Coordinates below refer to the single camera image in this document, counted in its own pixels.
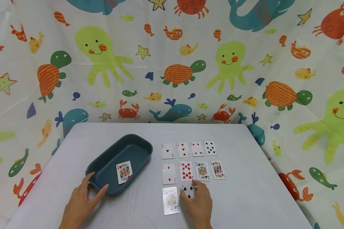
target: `patterned fabric backdrop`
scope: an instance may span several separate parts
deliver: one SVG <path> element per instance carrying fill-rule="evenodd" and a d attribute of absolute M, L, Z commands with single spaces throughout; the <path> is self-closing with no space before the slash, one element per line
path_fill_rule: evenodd
<path fill-rule="evenodd" d="M 0 228 L 83 121 L 243 123 L 343 228 L 344 0 L 0 0 Z"/>

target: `green octopus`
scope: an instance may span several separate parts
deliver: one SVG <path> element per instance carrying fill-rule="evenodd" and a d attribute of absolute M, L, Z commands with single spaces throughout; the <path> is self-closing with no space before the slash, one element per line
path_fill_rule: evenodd
<path fill-rule="evenodd" d="M 134 61 L 124 56 L 113 55 L 111 39 L 104 30 L 95 26 L 82 27 L 75 34 L 75 42 L 79 50 L 93 62 L 93 68 L 87 77 L 89 85 L 94 85 L 97 74 L 101 73 L 104 85 L 110 88 L 106 70 L 109 70 L 120 84 L 124 84 L 116 67 L 134 80 L 133 75 L 122 65 L 122 63 L 133 64 Z"/>
<path fill-rule="evenodd" d="M 344 88 L 335 92 L 327 101 L 325 116 L 322 120 L 297 126 L 294 133 L 315 130 L 302 145 L 303 150 L 313 147 L 320 138 L 327 136 L 325 163 L 331 164 L 336 150 L 344 143 Z"/>
<path fill-rule="evenodd" d="M 254 70 L 255 67 L 252 65 L 241 66 L 245 53 L 245 45 L 240 41 L 229 41 L 223 44 L 218 49 L 215 56 L 215 61 L 219 67 L 219 73 L 208 82 L 205 86 L 206 90 L 211 89 L 211 87 L 220 80 L 218 94 L 221 94 L 226 79 L 228 79 L 231 90 L 233 90 L 236 76 L 239 77 L 239 81 L 242 85 L 246 85 L 247 82 L 243 77 L 243 72 L 246 70 Z"/>

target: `cartoon turtle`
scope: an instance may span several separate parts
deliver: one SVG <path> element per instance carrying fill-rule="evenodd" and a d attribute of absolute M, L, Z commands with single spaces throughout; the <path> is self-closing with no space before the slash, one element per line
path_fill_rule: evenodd
<path fill-rule="evenodd" d="M 266 106 L 277 106 L 279 111 L 284 111 L 287 107 L 288 111 L 293 108 L 293 103 L 301 105 L 308 105 L 312 101 L 312 93 L 307 90 L 302 90 L 297 94 L 287 84 L 278 81 L 272 81 L 266 86 L 263 94 L 263 99 L 266 98 Z"/>
<path fill-rule="evenodd" d="M 52 93 L 55 87 L 61 86 L 59 79 L 65 79 L 66 73 L 60 72 L 59 69 L 71 63 L 70 55 L 65 51 L 56 51 L 52 54 L 50 65 L 41 65 L 37 69 L 37 77 L 39 81 L 39 90 L 41 97 L 39 100 L 43 100 L 46 103 L 46 96 L 52 99 L 54 94 Z"/>
<path fill-rule="evenodd" d="M 187 85 L 189 80 L 194 81 L 193 73 L 202 72 L 206 68 L 206 63 L 203 60 L 195 61 L 190 67 L 185 65 L 171 65 L 164 71 L 163 84 L 169 85 L 172 82 L 172 87 L 178 87 L 179 84 Z"/>

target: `right hand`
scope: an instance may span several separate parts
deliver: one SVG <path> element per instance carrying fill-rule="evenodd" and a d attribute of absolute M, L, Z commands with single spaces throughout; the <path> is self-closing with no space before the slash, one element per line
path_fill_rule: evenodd
<path fill-rule="evenodd" d="M 213 200 L 210 197 L 209 189 L 200 181 L 192 181 L 194 187 L 197 186 L 197 193 L 194 198 L 188 198 L 182 190 L 180 198 L 187 207 L 191 219 L 194 221 L 196 229 L 211 229 L 210 218 Z"/>

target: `cartoon whale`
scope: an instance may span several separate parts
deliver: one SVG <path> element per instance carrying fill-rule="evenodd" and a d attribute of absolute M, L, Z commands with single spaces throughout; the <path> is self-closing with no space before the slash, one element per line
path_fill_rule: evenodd
<path fill-rule="evenodd" d="M 89 114 L 83 109 L 72 109 L 68 111 L 65 116 L 62 116 L 62 112 L 59 111 L 59 116 L 55 118 L 56 127 L 62 122 L 62 128 L 64 133 L 64 138 L 70 132 L 71 128 L 77 123 L 86 122 L 88 120 Z"/>
<path fill-rule="evenodd" d="M 229 20 L 232 25 L 242 30 L 257 32 L 267 26 L 272 20 L 287 12 L 295 0 L 259 0 L 256 5 L 244 16 L 237 14 L 237 9 L 246 0 L 228 0 L 231 6 Z"/>

